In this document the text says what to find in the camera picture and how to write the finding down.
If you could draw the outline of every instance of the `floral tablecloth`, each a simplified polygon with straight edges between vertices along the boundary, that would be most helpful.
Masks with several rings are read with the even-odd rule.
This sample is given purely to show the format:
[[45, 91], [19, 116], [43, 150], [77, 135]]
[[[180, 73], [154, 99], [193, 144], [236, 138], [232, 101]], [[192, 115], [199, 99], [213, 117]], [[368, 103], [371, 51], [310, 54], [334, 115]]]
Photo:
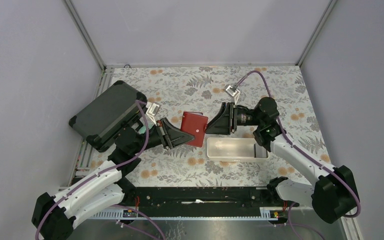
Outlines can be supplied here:
[[[268, 67], [162, 67], [116, 68], [111, 84], [123, 80], [158, 102], [157, 119], [167, 117], [180, 128], [183, 111], [202, 112], [210, 120], [222, 102], [233, 102], [224, 92], [251, 70], [261, 71], [277, 102], [285, 129], [302, 146], [330, 162], [319, 124], [297, 66]], [[267, 96], [258, 74], [251, 74], [240, 86], [238, 104], [253, 108]], [[270, 179], [286, 176], [297, 182], [307, 180], [283, 159], [271, 154], [264, 163], [211, 161], [207, 157], [208, 137], [252, 138], [254, 127], [239, 126], [230, 136], [206, 135], [202, 147], [182, 145], [172, 150], [162, 146], [145, 151], [142, 162], [127, 178], [137, 187], [220, 187], [265, 186]], [[114, 150], [92, 152], [90, 167], [97, 168]]]

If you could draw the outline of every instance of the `black cover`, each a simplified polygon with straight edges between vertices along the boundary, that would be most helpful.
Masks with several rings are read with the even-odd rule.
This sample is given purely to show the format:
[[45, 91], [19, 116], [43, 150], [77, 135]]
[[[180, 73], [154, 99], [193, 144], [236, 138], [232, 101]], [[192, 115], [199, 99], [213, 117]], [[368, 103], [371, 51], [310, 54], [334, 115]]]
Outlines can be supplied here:
[[132, 126], [142, 117], [136, 100], [146, 103], [147, 97], [124, 81], [116, 81], [68, 124], [98, 152], [105, 152], [121, 128]]

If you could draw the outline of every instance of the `gray wall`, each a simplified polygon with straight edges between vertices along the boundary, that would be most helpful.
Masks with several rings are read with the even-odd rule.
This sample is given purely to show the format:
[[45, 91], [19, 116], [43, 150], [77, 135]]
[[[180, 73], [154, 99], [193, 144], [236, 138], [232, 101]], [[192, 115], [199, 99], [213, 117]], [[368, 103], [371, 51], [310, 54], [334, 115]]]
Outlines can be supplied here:
[[73, 0], [107, 64], [295, 63], [329, 0]]
[[66, 184], [79, 136], [68, 120], [100, 70], [61, 0], [0, 1], [0, 239], [34, 239], [36, 198]]
[[354, 173], [364, 239], [384, 239], [384, 1], [338, 1], [302, 73], [332, 161]]

